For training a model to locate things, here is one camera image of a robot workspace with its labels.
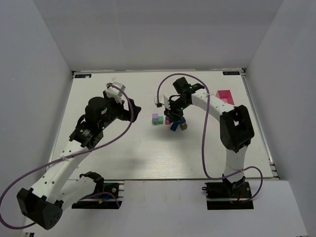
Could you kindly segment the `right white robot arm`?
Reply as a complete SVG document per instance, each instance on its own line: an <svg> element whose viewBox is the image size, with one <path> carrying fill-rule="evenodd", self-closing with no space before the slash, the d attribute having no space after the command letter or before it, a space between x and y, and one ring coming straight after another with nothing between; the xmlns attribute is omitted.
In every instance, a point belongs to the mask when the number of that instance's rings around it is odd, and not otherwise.
<svg viewBox="0 0 316 237"><path fill-rule="evenodd" d="M220 192L232 197L236 195L245 183L244 159L254 128L248 109L244 105L234 106L208 93L205 85L191 85L184 77L173 83L175 97L165 97L164 114L169 118L173 128L178 126L185 129L184 110L190 105L203 109L206 116L212 116L219 122L220 140L226 148L226 165L219 178L223 184Z"/></svg>

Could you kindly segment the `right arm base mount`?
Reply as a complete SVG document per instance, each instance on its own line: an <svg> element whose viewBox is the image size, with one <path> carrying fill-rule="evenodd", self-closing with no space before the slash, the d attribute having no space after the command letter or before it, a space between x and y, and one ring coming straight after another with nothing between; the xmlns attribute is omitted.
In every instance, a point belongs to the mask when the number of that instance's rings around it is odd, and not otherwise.
<svg viewBox="0 0 316 237"><path fill-rule="evenodd" d="M220 182L205 183L201 190L206 194L207 210L252 210L253 201L250 185L246 182L233 194L228 194Z"/></svg>

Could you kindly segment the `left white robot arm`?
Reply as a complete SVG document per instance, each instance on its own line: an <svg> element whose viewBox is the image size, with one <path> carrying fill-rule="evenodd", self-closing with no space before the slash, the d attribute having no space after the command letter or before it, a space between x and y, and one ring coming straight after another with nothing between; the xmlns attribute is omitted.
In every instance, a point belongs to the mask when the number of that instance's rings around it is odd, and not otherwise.
<svg viewBox="0 0 316 237"><path fill-rule="evenodd" d="M50 163L45 174L29 189L22 188L18 192L17 200L24 216L50 230L68 207L84 197L104 194L104 178L96 172L80 174L79 179L68 188L65 188L65 183L96 148L104 136L104 129L113 121L136 121L141 107L136 106L132 99L126 102L128 109L124 108L120 96L104 95L88 101L60 157Z"/></svg>

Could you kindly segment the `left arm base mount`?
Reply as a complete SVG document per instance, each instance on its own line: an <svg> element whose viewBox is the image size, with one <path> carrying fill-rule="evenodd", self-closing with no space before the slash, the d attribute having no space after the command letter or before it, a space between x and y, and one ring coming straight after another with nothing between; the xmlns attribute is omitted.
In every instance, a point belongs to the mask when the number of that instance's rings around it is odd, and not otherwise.
<svg viewBox="0 0 316 237"><path fill-rule="evenodd" d="M94 192L92 197L74 203L71 209L119 210L123 195L123 181L105 181L101 194Z"/></svg>

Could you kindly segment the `pink plastic box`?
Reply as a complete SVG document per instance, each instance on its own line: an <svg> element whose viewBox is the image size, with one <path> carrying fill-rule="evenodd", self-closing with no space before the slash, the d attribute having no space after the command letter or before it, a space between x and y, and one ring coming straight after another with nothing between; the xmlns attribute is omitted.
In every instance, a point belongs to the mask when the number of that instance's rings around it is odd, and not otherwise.
<svg viewBox="0 0 316 237"><path fill-rule="evenodd" d="M230 90L218 90L216 97L228 104L235 104Z"/></svg>

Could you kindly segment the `green arch wood block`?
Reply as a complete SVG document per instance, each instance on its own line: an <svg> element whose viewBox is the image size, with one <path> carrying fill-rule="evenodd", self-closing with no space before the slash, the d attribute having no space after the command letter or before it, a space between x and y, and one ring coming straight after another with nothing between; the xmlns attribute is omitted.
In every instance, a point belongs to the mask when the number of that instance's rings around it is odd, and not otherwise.
<svg viewBox="0 0 316 237"><path fill-rule="evenodd" d="M163 117L162 116L158 116L152 119L152 124L154 125L159 125L159 124L163 124Z"/></svg>

